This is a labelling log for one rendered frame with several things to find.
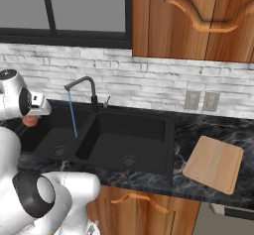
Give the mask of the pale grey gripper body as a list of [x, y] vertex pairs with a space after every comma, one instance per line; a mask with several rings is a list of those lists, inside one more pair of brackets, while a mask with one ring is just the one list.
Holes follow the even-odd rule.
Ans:
[[33, 100], [31, 104], [27, 105], [27, 109], [27, 116], [48, 116], [52, 112], [52, 106], [47, 99]]

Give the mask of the orange pink peach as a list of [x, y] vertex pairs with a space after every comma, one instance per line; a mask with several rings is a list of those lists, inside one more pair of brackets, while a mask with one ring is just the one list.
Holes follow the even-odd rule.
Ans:
[[27, 127], [35, 127], [38, 124], [39, 118], [36, 115], [25, 116], [22, 121], [23, 124]]

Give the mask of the black sink faucet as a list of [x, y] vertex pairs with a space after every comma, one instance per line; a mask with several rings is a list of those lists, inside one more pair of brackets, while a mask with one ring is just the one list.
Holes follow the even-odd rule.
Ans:
[[84, 76], [80, 79], [77, 79], [75, 81], [72, 81], [71, 83], [68, 83], [64, 86], [64, 89], [66, 91], [70, 91], [70, 89], [84, 81], [88, 81], [90, 83], [90, 86], [91, 86], [91, 109], [92, 109], [92, 112], [97, 112], [98, 111], [98, 108], [97, 108], [97, 105], [98, 105], [98, 101], [97, 101], [97, 95], [95, 93], [95, 83], [94, 83], [94, 80], [90, 77], [90, 76]]

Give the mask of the black double basin sink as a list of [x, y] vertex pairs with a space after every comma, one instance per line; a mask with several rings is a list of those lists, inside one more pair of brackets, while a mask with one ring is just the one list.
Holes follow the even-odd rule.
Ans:
[[173, 173], [175, 114], [148, 109], [53, 100], [52, 113], [19, 133], [22, 151], [42, 158], [169, 176]]

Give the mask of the light wooden cutting board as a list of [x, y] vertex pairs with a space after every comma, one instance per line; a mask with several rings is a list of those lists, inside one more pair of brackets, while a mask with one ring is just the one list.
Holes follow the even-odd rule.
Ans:
[[201, 136], [183, 169], [183, 175], [231, 195], [235, 189], [243, 153], [240, 147]]

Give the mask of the blue water stream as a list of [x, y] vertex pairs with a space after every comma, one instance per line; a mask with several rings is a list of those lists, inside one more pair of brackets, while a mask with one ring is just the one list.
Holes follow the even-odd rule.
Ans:
[[70, 114], [71, 114], [71, 121], [72, 121], [72, 126], [73, 126], [74, 137], [77, 139], [77, 129], [76, 129], [74, 112], [73, 112], [73, 107], [72, 107], [72, 102], [71, 102], [70, 89], [67, 91], [67, 97], [68, 97], [68, 103], [69, 103], [69, 108], [70, 108]]

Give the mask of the black framed window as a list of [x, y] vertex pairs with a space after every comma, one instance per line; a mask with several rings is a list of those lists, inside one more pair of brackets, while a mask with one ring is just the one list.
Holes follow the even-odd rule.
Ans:
[[0, 43], [129, 49], [131, 0], [0, 0]]

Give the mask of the wooden base cupboard door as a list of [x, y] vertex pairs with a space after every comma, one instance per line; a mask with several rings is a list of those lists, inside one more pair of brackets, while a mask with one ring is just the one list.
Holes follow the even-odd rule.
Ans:
[[[111, 200], [129, 193], [147, 195], [168, 210], [164, 214], [147, 200]], [[103, 185], [98, 197], [87, 205], [92, 221], [98, 222], [101, 235], [192, 235], [200, 202], [191, 199]]]

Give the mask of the grey dishwasher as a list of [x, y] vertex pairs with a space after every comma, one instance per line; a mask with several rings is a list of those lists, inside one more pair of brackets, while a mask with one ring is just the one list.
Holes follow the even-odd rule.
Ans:
[[215, 215], [203, 202], [192, 235], [254, 235], [254, 221]]

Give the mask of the grey wall outlet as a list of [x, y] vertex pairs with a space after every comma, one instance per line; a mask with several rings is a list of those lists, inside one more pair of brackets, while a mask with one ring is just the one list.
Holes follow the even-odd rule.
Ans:
[[200, 91], [188, 90], [185, 100], [185, 109], [197, 110], [200, 100]]
[[217, 109], [220, 94], [218, 92], [207, 92], [204, 96], [202, 110], [215, 112]]

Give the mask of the wooden wall cupboard door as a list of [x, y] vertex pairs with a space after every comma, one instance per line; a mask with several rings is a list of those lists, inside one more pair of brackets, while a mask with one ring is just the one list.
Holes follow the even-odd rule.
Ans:
[[[228, 21], [238, 10], [254, 0], [216, 0], [212, 19]], [[236, 30], [210, 33], [205, 58], [219, 61], [251, 61], [254, 48], [254, 13], [246, 16]]]
[[177, 1], [187, 2], [206, 23], [212, 20], [215, 0], [132, 0], [134, 57], [205, 58], [209, 33], [199, 31]]

